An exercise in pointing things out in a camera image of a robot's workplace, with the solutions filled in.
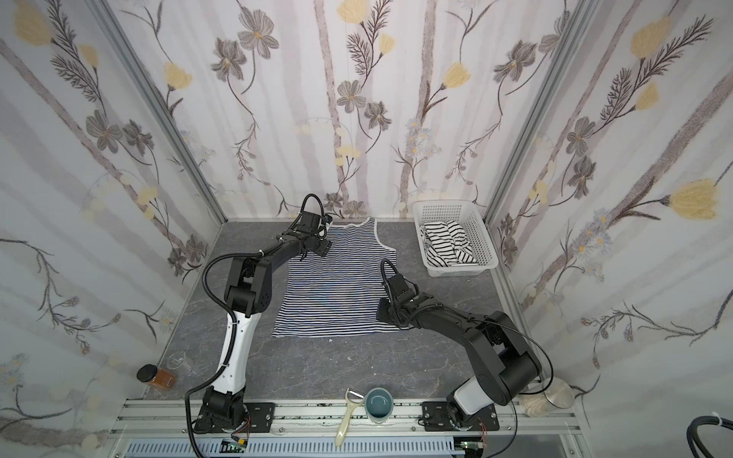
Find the white plastic laundry basket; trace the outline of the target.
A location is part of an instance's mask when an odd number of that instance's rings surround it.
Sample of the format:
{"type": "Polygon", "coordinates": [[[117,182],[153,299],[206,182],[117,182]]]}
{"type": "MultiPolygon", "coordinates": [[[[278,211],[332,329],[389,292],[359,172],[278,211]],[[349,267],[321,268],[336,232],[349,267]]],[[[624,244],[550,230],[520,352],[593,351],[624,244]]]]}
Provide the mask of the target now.
{"type": "Polygon", "coordinates": [[[431,277],[476,276],[498,267],[498,255],[473,203],[423,200],[412,206],[412,215],[431,277]]]}

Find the teal ceramic cup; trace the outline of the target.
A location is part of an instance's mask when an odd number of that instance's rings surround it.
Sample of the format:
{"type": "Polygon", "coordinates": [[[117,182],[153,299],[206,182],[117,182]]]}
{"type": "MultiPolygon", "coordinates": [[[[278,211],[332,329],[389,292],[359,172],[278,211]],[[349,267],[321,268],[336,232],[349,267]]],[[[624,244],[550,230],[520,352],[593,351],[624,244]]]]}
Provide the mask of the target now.
{"type": "Polygon", "coordinates": [[[387,389],[374,387],[366,394],[364,408],[370,422],[381,425],[391,417],[394,399],[387,389]]]}

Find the amber spice jar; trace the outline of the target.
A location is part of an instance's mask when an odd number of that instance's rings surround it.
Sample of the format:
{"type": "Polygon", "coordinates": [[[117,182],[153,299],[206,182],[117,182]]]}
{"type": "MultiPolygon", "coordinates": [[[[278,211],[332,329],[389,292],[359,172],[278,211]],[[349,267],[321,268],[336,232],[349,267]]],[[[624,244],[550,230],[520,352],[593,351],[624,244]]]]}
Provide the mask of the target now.
{"type": "Polygon", "coordinates": [[[177,376],[170,371],[160,368],[155,364],[145,364],[136,374],[137,381],[150,385],[154,389],[168,391],[173,389],[177,382],[177,376]]]}

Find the black white striped tank top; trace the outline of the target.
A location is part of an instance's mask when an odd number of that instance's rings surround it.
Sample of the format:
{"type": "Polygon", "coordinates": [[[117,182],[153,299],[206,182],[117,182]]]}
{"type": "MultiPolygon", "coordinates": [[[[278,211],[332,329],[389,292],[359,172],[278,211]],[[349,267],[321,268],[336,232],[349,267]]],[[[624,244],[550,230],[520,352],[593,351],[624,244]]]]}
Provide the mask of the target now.
{"type": "Polygon", "coordinates": [[[420,227],[428,264],[457,267],[477,264],[466,230],[457,221],[433,221],[420,227]]]}

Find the clear wine glass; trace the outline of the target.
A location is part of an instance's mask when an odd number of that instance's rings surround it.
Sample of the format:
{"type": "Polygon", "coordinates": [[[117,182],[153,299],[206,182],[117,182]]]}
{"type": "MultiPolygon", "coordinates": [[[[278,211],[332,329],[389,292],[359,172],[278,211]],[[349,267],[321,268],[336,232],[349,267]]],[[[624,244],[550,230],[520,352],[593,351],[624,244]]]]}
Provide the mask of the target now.
{"type": "Polygon", "coordinates": [[[183,350],[171,353],[166,359],[166,368],[175,372],[193,373],[195,364],[183,350]]]}

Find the aluminium mounting rail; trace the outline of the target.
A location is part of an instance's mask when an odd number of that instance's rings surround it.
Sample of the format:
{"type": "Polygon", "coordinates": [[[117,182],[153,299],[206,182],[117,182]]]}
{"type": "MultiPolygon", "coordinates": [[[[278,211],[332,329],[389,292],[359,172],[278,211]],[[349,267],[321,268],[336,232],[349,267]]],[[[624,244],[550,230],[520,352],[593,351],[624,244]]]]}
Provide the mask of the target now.
{"type": "Polygon", "coordinates": [[[589,457],[580,422],[570,411],[532,418],[520,406],[489,408],[465,431],[426,429],[427,403],[399,399],[387,421],[345,400],[255,403],[247,428],[189,441],[183,403],[128,401],[103,457],[589,457]]]}

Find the clear glass jar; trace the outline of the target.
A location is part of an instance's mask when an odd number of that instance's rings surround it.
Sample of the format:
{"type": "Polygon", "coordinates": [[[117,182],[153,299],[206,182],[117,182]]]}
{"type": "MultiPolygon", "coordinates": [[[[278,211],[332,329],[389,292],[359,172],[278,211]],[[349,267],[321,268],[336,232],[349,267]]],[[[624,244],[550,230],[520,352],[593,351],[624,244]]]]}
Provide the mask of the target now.
{"type": "Polygon", "coordinates": [[[519,406],[529,417],[544,417],[561,410],[570,410],[575,403],[575,395],[570,385],[563,379],[555,378],[538,394],[519,395],[519,406]]]}

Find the blue white striped tank top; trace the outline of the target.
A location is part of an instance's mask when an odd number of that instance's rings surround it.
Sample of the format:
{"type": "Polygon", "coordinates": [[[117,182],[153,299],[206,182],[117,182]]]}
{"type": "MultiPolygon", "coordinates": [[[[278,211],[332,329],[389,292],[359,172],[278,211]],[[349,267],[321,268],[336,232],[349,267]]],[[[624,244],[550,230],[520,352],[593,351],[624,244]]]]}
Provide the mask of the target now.
{"type": "Polygon", "coordinates": [[[381,243],[378,221],[333,225],[326,257],[309,255],[288,262],[284,299],[274,338],[345,338],[393,333],[399,328],[377,320],[382,286],[381,261],[396,262],[397,250],[381,243]]]}

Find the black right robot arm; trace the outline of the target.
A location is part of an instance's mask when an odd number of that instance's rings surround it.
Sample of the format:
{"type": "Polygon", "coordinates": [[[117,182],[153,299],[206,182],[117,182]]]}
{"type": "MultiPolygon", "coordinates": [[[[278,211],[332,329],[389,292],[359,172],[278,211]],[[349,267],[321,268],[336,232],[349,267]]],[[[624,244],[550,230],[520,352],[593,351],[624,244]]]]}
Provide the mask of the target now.
{"type": "Polygon", "coordinates": [[[464,429],[489,406],[507,406],[542,372],[542,364],[510,317],[496,311],[476,315],[444,305],[419,290],[403,275],[382,280],[386,297],[380,300],[377,320],[400,329],[437,333],[461,345],[473,376],[446,400],[447,422],[464,429]]]}

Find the cream handled peeler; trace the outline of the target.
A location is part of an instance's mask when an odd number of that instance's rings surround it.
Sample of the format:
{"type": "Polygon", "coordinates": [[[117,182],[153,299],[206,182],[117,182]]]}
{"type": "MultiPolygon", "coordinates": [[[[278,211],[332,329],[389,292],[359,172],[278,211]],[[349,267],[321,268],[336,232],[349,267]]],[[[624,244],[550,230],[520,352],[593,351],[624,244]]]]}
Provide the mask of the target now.
{"type": "Polygon", "coordinates": [[[355,410],[357,410],[357,408],[359,408],[359,406],[362,406],[364,404],[365,397],[363,394],[353,389],[347,389],[345,400],[346,411],[334,439],[334,446],[336,446],[336,448],[341,448],[341,446],[343,446],[343,444],[345,443],[353,413],[355,412],[355,410]]]}

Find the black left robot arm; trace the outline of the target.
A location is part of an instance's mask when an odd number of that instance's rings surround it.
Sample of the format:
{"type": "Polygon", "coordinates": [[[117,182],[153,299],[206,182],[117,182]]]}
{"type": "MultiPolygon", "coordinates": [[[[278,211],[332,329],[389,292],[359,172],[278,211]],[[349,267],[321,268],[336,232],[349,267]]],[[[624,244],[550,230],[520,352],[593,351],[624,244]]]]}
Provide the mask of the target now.
{"type": "Polygon", "coordinates": [[[214,376],[184,395],[191,433],[240,431],[251,420],[244,402],[246,366],[257,325],[272,300],[273,274],[294,258],[302,260],[311,253],[326,257],[331,223],[332,217],[324,213],[303,211],[273,245],[258,252],[221,255],[206,265],[202,288],[227,314],[227,329],[214,376]],[[208,284],[208,274],[222,261],[231,265],[219,298],[208,284]]]}

